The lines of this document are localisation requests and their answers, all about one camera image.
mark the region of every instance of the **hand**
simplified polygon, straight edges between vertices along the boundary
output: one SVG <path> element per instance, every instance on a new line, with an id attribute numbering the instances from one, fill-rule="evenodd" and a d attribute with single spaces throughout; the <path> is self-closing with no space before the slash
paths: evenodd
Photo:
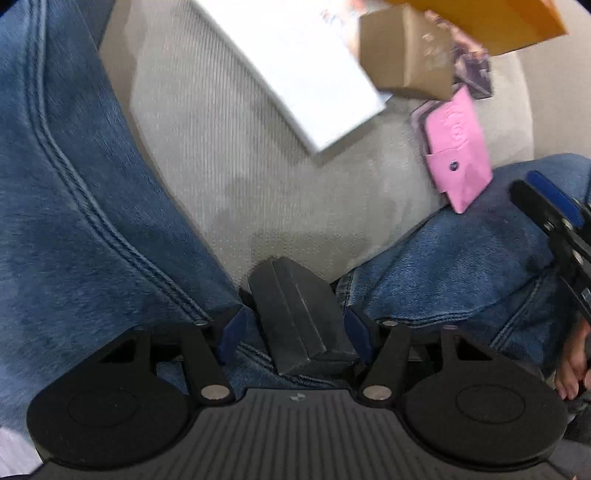
<path id="1" fill-rule="evenodd" d="M 579 381 L 591 387 L 591 371 L 587 370 L 585 340 L 591 333 L 591 326 L 577 314 L 577 323 L 570 333 L 562 351 L 560 365 L 556 371 L 556 390 L 563 400 L 573 400 L 579 394 Z"/>

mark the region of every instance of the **white paper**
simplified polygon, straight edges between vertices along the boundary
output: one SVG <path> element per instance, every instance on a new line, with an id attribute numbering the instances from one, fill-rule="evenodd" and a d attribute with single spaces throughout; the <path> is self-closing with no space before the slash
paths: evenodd
<path id="1" fill-rule="evenodd" d="M 312 152 L 385 105 L 337 34 L 298 0 L 192 0 L 269 91 Z"/>

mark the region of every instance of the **light gray seat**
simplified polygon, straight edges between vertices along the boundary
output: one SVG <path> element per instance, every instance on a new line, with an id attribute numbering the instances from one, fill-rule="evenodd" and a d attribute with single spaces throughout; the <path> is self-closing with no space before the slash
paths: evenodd
<path id="1" fill-rule="evenodd" d="M 443 204 L 408 124 L 419 102 L 311 157 L 189 0 L 118 0 L 100 55 L 144 157 L 237 284 L 270 255 L 335 280 Z M 478 102 L 493 164 L 530 160 L 517 54 L 493 81 Z"/>

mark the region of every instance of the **pink wallet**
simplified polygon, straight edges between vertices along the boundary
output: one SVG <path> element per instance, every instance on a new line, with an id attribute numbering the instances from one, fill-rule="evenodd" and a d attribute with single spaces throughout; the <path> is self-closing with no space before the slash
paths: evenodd
<path id="1" fill-rule="evenodd" d="M 428 113 L 424 122 L 433 181 L 449 197 L 456 213 L 464 213 L 492 180 L 491 160 L 466 86 Z"/>

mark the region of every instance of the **blue jeans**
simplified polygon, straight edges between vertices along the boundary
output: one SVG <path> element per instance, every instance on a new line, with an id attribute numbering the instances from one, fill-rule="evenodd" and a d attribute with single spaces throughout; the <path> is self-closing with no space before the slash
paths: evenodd
<path id="1" fill-rule="evenodd" d="M 539 170 L 570 196 L 590 200 L 591 161 L 554 155 L 498 168 L 463 215 L 444 208 L 408 239 L 345 275 L 337 295 L 373 319 L 413 327 L 460 326 L 545 374 L 574 321 L 547 237 L 509 200 L 508 188 Z"/>
<path id="2" fill-rule="evenodd" d="M 127 328 L 241 304 L 132 141 L 96 52 L 101 5 L 20 0 L 0 18 L 0 425 L 21 433 L 37 392 Z M 543 234 L 506 187 L 538 168 L 584 198 L 590 167 L 566 155 L 498 170 L 467 214 L 442 210 L 344 277 L 342 302 L 418 327 L 462 323 L 550 365 L 569 299 Z M 333 385 L 277 376 L 246 312 L 246 338 L 225 368 L 238 394 Z"/>

